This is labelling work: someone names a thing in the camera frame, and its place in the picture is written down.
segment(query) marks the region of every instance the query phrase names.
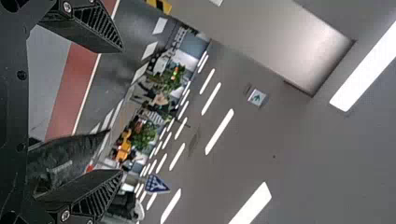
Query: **yellow object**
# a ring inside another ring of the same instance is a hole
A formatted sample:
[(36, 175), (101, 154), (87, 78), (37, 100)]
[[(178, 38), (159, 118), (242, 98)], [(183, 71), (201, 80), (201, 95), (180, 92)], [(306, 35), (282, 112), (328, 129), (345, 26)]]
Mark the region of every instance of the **yellow object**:
[(165, 0), (146, 0), (146, 3), (152, 7), (156, 7), (161, 10), (164, 14), (169, 15), (172, 10), (172, 5)]
[(128, 129), (128, 132), (122, 133), (121, 149), (119, 149), (119, 151), (117, 152), (116, 161), (125, 161), (125, 159), (129, 155), (129, 152), (131, 151), (132, 148), (132, 143), (131, 141), (128, 140), (128, 138), (131, 136), (131, 134), (132, 134), (131, 129)]

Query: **ceiling light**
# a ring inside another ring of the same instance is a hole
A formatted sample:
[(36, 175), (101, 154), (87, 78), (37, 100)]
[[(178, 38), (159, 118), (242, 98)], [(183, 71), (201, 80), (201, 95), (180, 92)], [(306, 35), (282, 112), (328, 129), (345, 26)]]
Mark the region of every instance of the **ceiling light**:
[(168, 128), (166, 129), (167, 132), (169, 132), (169, 130), (171, 130), (172, 125), (173, 125), (174, 122), (175, 122), (175, 118), (173, 118), (173, 119), (171, 120), (171, 122), (169, 123)]
[(189, 103), (190, 103), (190, 101), (188, 101), (186, 104), (184, 104), (184, 107), (181, 109), (180, 114), (178, 114), (177, 119), (181, 119), (181, 117), (183, 117), (183, 114), (184, 114), (184, 112), (186, 111), (187, 106), (189, 105)]
[(224, 132), (225, 128), (227, 127), (228, 123), (230, 120), (233, 118), (233, 110), (230, 109), (225, 116), (224, 120), (221, 122), (220, 126), (216, 130), (215, 134), (213, 134), (212, 138), (210, 139), (209, 143), (207, 144), (205, 148), (205, 154), (206, 156), (209, 154), (209, 152), (212, 150), (213, 146), (216, 144), (216, 142), (219, 140), (221, 134)]
[(161, 141), (158, 146), (157, 146), (157, 150), (155, 150), (154, 155), (157, 156), (158, 151), (160, 150), (161, 146), (163, 145), (163, 141)]
[(184, 125), (186, 125), (186, 123), (187, 123), (187, 120), (188, 120), (187, 117), (184, 118), (184, 119), (183, 119), (183, 122), (182, 122), (181, 125), (180, 125), (180, 127), (178, 127), (177, 133), (176, 133), (176, 135), (175, 135), (175, 140), (178, 139), (178, 136), (181, 134), (181, 131), (183, 130)]
[(160, 140), (163, 139), (163, 135), (166, 133), (166, 127), (163, 128), (163, 132), (160, 135)]
[(148, 206), (146, 207), (147, 210), (150, 209), (156, 198), (157, 198), (157, 193), (151, 195), (151, 198), (148, 200)]
[(216, 88), (212, 91), (212, 94), (210, 94), (209, 99), (206, 101), (206, 104), (204, 108), (202, 109), (201, 115), (203, 116), (206, 113), (206, 110), (209, 108), (209, 106), (212, 104), (213, 99), (215, 99), (215, 96), (218, 94), (219, 90), (221, 87), (221, 82), (218, 83)]
[(205, 58), (206, 54), (207, 54), (207, 51), (204, 52), (204, 54), (202, 55), (201, 59), (199, 60), (198, 67), (201, 66), (201, 63), (204, 61), (204, 58)]
[(152, 156), (154, 156), (155, 150), (157, 150), (157, 148), (154, 148), (151, 150), (151, 154), (149, 154), (148, 159), (151, 160)]
[(213, 75), (215, 74), (216, 69), (212, 69), (212, 71), (210, 71), (209, 76), (207, 76), (205, 82), (204, 82), (204, 86), (202, 86), (201, 90), (199, 91), (199, 94), (202, 95), (202, 93), (204, 93), (207, 84), (209, 84), (210, 79), (212, 79)]
[(143, 176), (146, 176), (146, 174), (147, 174), (148, 171), (149, 171), (149, 167), (150, 167), (150, 166), (151, 166), (151, 163), (148, 164), (148, 168), (146, 168), (145, 173), (143, 174)]
[(181, 189), (179, 189), (176, 192), (176, 194), (172, 198), (171, 202), (165, 208), (165, 211), (163, 211), (163, 215), (161, 216), (161, 224), (165, 223), (166, 219), (168, 219), (168, 217), (171, 214), (172, 210), (175, 208), (176, 204), (178, 203), (178, 200), (180, 200), (180, 197), (181, 197)]
[(137, 191), (139, 190), (139, 188), (140, 188), (140, 183), (138, 183), (137, 185), (136, 185), (136, 187), (134, 187), (134, 193), (137, 193)]
[(151, 168), (150, 168), (149, 171), (148, 171), (148, 175), (151, 175), (152, 171), (153, 171), (154, 168), (155, 168), (155, 165), (157, 165), (157, 160), (155, 160), (155, 161), (152, 163)]
[(189, 97), (190, 90), (187, 91), (186, 95), (184, 96), (183, 100), (181, 101), (180, 105), (184, 105), (184, 102), (187, 100), (187, 97)]
[(199, 67), (199, 69), (198, 69), (198, 74), (200, 74), (202, 72), (202, 69), (205, 67), (205, 64), (206, 64), (208, 58), (209, 58), (209, 55), (206, 55), (204, 58), (204, 62), (202, 63), (201, 67)]
[(181, 153), (183, 153), (183, 150), (184, 150), (185, 147), (186, 147), (186, 144), (183, 143), (181, 145), (181, 147), (178, 149), (178, 152), (177, 152), (176, 156), (174, 157), (174, 159), (171, 162), (171, 165), (169, 166), (169, 171), (172, 171), (173, 168), (175, 168), (175, 165), (176, 165), (176, 163), (178, 161), (178, 158), (180, 158)]
[(169, 139), (171, 139), (171, 137), (172, 137), (172, 132), (170, 132), (170, 133), (168, 134), (168, 136), (166, 137), (166, 140), (165, 140), (165, 142), (163, 143), (163, 149), (165, 149), (166, 145), (168, 145)]
[(147, 194), (148, 194), (147, 191), (143, 191), (142, 197), (140, 198), (141, 203), (143, 202), (143, 200), (145, 200)]
[(346, 82), (330, 100), (330, 104), (347, 112), (382, 74), (396, 57), (396, 22), (379, 39)]
[(271, 192), (263, 182), (228, 224), (250, 224), (271, 198)]
[(191, 81), (189, 81), (189, 82), (187, 83), (186, 88), (184, 88), (184, 91), (183, 91), (183, 93), (181, 94), (182, 96), (183, 96), (184, 94), (186, 94), (187, 90), (189, 89), (190, 84), (191, 84)]
[(145, 173), (146, 169), (147, 169), (147, 166), (143, 167), (142, 171), (140, 172), (140, 177), (143, 176), (143, 174)]
[(163, 168), (163, 164), (165, 163), (167, 157), (168, 157), (168, 153), (165, 153), (160, 161), (160, 164), (158, 164), (157, 166), (157, 170), (155, 171), (156, 174), (158, 174), (161, 171), (161, 168)]
[(140, 189), (137, 191), (137, 193), (136, 193), (136, 198), (138, 198), (139, 197), (139, 195), (140, 195), (140, 193), (143, 191), (143, 188), (145, 187), (145, 185), (144, 184), (142, 184), (141, 186), (140, 186)]

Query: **red floor stripe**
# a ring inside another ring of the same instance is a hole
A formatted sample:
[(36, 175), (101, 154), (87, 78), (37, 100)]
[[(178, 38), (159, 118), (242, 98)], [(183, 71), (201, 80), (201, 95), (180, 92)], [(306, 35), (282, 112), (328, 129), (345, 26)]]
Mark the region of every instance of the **red floor stripe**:
[[(102, 0), (102, 2), (111, 16), (117, 0)], [(46, 141), (73, 132), (97, 56), (96, 53), (80, 45), (71, 44), (61, 86), (52, 109)]]

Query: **wall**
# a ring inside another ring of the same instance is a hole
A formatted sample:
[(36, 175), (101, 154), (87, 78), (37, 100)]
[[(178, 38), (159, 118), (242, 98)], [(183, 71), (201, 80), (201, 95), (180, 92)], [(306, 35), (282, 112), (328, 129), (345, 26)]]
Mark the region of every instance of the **wall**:
[(170, 0), (172, 15), (315, 93), (351, 42), (291, 0)]

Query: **black plastic mount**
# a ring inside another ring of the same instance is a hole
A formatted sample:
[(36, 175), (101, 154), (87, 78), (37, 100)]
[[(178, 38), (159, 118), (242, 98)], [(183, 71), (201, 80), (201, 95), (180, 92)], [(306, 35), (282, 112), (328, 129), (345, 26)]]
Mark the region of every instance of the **black plastic mount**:
[[(60, 2), (64, 3), (56, 0), (0, 0), (0, 29), (3, 31), (0, 37), (0, 224), (56, 224), (47, 208), (31, 196), (25, 179), (29, 146), (26, 39), (38, 23), (44, 23), (46, 15), (48, 17), (55, 8), (59, 8)], [(102, 3), (99, 0), (93, 3), (74, 0), (70, 2), (72, 6), (73, 2), (83, 3), (72, 7), (68, 19), (61, 17), (60, 21), (54, 21), (57, 34), (95, 52), (119, 52), (122, 49), (119, 33), (114, 23), (109, 21), (111, 19)], [(86, 9), (94, 12), (88, 23), (84, 22)], [(75, 16), (80, 10), (81, 20)], [(75, 223), (85, 224), (84, 218), (73, 216)]]
[(39, 25), (96, 53), (123, 50), (119, 31), (98, 0), (57, 0)]

